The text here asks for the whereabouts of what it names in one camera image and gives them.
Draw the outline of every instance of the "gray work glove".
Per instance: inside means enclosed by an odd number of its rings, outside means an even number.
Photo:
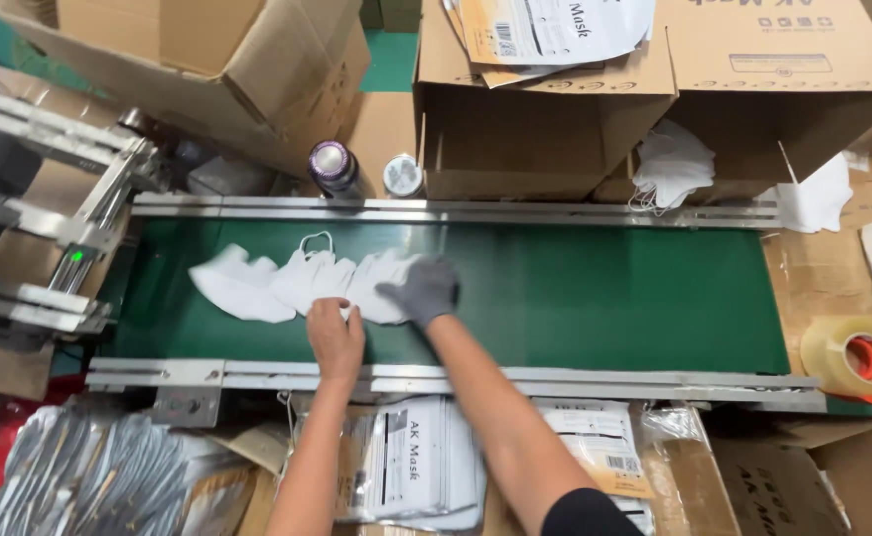
[[[380,283],[377,292],[391,299],[411,321],[425,329],[438,316],[456,310],[459,279],[452,265],[442,259],[420,259],[406,274],[406,283]]]

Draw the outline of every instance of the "black sleeve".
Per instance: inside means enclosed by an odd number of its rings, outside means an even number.
[[[644,536],[611,502],[590,487],[565,493],[548,511],[541,536]]]

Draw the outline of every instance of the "forearm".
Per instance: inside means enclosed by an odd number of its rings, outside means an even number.
[[[538,534],[549,508],[562,495],[595,487],[594,481],[463,323],[443,315],[429,324],[426,334],[481,439],[502,494],[528,534]]]
[[[352,384],[321,382],[280,483],[267,536],[327,536],[333,528],[339,436]]]

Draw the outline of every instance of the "packing tape roll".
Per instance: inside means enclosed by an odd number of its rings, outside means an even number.
[[[806,373],[826,393],[872,395],[872,317],[818,317],[800,341]]]

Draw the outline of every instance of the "conveyor belt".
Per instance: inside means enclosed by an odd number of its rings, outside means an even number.
[[[463,282],[460,317],[502,366],[789,373],[759,233],[720,229],[155,217],[109,355],[312,362],[303,319],[229,317],[187,269],[231,242],[282,263],[323,230],[356,262],[389,247],[435,253],[442,229]],[[367,362],[436,364],[411,326],[367,333]]]

